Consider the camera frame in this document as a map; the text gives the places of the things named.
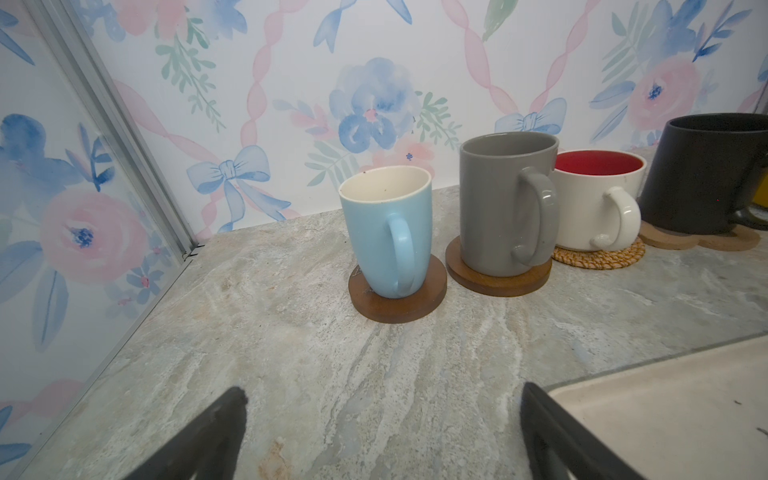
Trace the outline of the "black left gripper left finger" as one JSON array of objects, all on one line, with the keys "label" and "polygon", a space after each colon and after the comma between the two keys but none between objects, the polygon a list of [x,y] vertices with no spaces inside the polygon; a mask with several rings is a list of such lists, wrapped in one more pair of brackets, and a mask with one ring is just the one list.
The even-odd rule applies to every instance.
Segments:
[{"label": "black left gripper left finger", "polygon": [[246,431],[247,403],[242,388],[229,388],[127,477],[232,479]]}]

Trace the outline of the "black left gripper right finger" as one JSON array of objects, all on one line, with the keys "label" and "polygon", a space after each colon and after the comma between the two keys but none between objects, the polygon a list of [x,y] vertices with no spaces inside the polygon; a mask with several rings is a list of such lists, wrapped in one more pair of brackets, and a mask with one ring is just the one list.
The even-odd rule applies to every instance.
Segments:
[{"label": "black left gripper right finger", "polygon": [[533,382],[522,390],[520,424],[534,479],[642,477]]}]

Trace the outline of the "plain brown wooden coaster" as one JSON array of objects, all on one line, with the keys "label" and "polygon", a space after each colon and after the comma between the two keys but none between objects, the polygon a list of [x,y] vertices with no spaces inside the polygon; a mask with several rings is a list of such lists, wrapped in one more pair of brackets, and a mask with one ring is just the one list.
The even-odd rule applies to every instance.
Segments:
[{"label": "plain brown wooden coaster", "polygon": [[519,297],[532,293],[549,280],[552,260],[511,277],[494,277],[471,269],[461,258],[460,237],[446,247],[445,260],[450,276],[460,285],[479,294],[494,297]]}]

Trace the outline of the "rattan woven round coaster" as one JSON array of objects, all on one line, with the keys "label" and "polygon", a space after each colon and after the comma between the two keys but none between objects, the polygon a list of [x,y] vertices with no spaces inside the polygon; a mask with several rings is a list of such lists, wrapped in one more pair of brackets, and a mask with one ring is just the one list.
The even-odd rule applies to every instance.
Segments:
[{"label": "rattan woven round coaster", "polygon": [[552,258],[564,265],[587,270],[616,270],[639,262],[645,255],[645,244],[637,238],[630,247],[619,251],[582,252],[556,247]]}]

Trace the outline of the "dark wooden coaster white marks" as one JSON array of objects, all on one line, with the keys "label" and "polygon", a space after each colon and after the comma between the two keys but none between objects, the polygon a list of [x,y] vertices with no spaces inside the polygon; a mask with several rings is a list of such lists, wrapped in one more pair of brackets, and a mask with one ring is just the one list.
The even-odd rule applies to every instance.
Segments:
[{"label": "dark wooden coaster white marks", "polygon": [[389,299],[373,291],[356,265],[348,280],[348,291],[354,308],[364,317],[385,324],[408,323],[427,316],[442,303],[447,292],[447,272],[432,254],[422,287],[408,297]]}]

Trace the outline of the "grey mug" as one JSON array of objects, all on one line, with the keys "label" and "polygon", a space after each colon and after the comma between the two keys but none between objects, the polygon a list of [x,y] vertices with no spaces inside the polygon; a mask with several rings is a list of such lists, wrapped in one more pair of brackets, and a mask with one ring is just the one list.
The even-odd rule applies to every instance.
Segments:
[{"label": "grey mug", "polygon": [[540,132],[483,135],[460,149],[461,257],[474,271],[513,277],[553,254],[559,204],[550,179],[557,137]]}]

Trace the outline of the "red mug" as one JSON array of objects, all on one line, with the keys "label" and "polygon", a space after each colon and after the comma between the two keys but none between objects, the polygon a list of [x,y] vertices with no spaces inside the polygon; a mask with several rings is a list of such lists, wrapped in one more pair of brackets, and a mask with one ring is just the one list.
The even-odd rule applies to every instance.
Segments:
[{"label": "red mug", "polygon": [[637,197],[646,167],[646,160],[627,152],[558,154],[550,175],[560,205],[556,245],[584,252],[629,248],[641,227]]}]

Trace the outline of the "cork paw print coaster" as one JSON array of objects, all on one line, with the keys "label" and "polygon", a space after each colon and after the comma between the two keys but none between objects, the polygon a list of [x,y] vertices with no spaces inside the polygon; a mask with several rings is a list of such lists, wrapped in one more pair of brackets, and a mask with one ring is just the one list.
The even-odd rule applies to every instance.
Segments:
[{"label": "cork paw print coaster", "polygon": [[751,250],[761,240],[761,236],[756,231],[741,225],[726,233],[698,235],[664,230],[645,221],[641,222],[639,237],[645,244],[664,250],[688,250],[701,246],[725,252]]}]

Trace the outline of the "light blue mug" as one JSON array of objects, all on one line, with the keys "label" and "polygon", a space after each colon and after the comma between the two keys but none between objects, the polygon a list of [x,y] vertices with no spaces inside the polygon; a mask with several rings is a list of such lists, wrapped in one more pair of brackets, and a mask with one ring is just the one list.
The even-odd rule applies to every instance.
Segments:
[{"label": "light blue mug", "polygon": [[395,165],[358,173],[338,190],[358,265],[373,291],[401,299],[428,271],[433,234],[432,176]]}]

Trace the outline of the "black mug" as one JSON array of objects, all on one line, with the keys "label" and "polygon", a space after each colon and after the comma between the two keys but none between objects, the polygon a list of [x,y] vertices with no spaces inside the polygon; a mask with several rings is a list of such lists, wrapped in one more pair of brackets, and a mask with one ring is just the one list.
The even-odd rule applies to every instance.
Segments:
[{"label": "black mug", "polygon": [[642,220],[690,235],[765,231],[749,205],[767,175],[767,117],[696,114],[663,129],[639,197]]}]

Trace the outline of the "yellow mug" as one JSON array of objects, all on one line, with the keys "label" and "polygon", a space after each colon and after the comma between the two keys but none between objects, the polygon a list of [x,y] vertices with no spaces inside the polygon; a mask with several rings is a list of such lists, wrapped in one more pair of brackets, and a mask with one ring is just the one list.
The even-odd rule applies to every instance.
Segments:
[{"label": "yellow mug", "polygon": [[756,191],[752,202],[761,208],[768,208],[768,176],[765,176],[761,182],[758,190]]}]

